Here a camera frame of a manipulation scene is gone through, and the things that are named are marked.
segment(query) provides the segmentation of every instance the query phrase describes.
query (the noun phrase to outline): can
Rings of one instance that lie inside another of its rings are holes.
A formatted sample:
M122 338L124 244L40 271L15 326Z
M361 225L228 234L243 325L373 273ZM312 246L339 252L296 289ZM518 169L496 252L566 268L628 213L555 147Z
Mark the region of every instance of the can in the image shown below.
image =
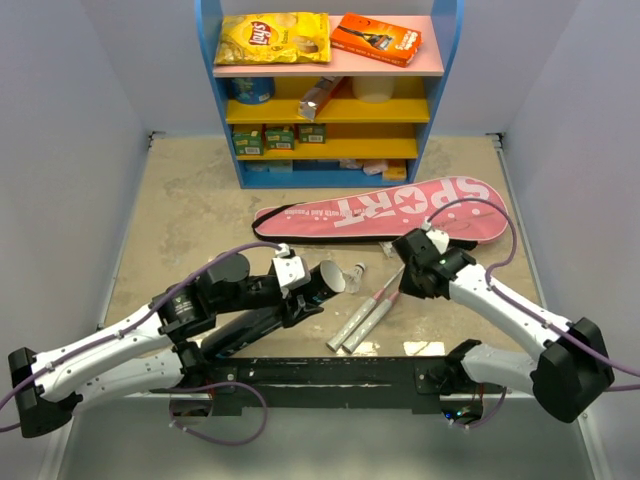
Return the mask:
M259 105L269 101L276 92L273 77L238 77L231 79L231 92L240 103Z

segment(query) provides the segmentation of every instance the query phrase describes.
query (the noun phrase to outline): black metal bar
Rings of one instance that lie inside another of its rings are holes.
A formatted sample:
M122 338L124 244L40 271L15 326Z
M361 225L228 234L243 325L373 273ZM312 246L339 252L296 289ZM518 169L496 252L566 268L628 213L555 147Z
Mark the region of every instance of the black metal bar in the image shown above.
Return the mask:
M255 387L270 408L401 409L437 414L440 385L430 371L445 357L227 358L212 362L211 380L235 380ZM466 391L473 393L475 385ZM260 403L243 389L214 395L214 415L240 415Z

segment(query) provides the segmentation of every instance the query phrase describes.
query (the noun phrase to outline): lays chip bag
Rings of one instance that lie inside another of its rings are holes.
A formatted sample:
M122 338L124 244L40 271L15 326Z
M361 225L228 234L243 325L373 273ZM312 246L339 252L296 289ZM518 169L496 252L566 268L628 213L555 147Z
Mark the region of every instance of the lays chip bag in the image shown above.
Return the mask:
M326 13L226 16L215 63L327 63L331 60L329 28Z

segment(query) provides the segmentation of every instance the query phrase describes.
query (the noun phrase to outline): beige floor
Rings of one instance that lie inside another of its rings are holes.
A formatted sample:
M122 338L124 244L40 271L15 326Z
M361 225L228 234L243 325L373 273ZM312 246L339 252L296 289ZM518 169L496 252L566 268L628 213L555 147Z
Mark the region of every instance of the beige floor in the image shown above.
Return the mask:
M468 175L488 182L505 198L508 192L491 145L483 137L434 137L422 161L418 180ZM240 190L223 139L167 138L154 142L142 183L129 239L109 307L107 324L126 317L219 252L254 241L249 227L262 207L331 198L356 190ZM484 265L506 257L509 235L477 248ZM340 295L326 311L292 329L272 333L247 348L244 355L333 355L324 345L350 312L400 265L378 245L299 248L309 265L333 259L343 268L363 261L369 267L356 295ZM266 272L272 252L248 253L252 272ZM515 261L496 275L511 288L535 300L528 262L520 248ZM233 318L224 315L218 325ZM365 346L378 355L403 355L405 342L442 342L446 351L468 338L518 349L502 332L475 313L444 299L421 301L401 297Z

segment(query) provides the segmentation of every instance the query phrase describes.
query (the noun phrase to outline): yellow shelf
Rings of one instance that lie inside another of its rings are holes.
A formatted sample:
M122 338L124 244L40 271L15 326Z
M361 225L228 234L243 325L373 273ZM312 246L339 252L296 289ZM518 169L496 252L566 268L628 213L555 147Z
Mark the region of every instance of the yellow shelf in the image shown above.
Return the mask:
M412 124L330 124L327 142L298 143L294 150L266 150L264 155L239 155L238 160L315 160L331 158L416 158Z
M278 77L276 94L261 105L229 100L227 123L310 123L298 116L298 104L317 80L318 77ZM357 100L347 81L315 123L427 123L429 119L422 78L397 77L393 98L385 103Z

